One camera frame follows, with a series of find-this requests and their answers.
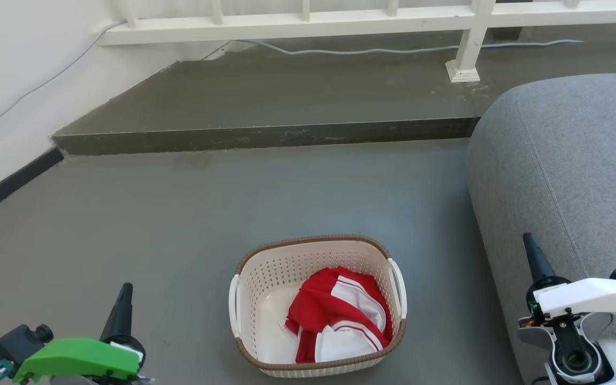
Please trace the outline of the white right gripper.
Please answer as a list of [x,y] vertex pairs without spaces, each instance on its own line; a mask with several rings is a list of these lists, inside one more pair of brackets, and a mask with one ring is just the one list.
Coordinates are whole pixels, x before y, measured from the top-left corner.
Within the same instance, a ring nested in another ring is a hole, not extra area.
[[[533,283],[554,277],[554,269],[533,233],[524,233],[522,240]],[[616,314],[616,280],[587,278],[540,288],[528,295],[527,306],[531,314],[540,314],[547,321],[570,314]]]

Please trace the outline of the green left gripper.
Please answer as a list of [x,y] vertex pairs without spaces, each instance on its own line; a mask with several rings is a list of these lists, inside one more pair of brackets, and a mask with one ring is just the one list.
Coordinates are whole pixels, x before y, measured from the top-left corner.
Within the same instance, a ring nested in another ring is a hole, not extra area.
[[137,380],[146,351],[139,341],[128,337],[132,335],[133,292],[132,283],[123,283],[100,340],[53,340],[22,361],[13,381],[25,383],[38,382],[43,377],[66,377],[95,384],[129,384]]

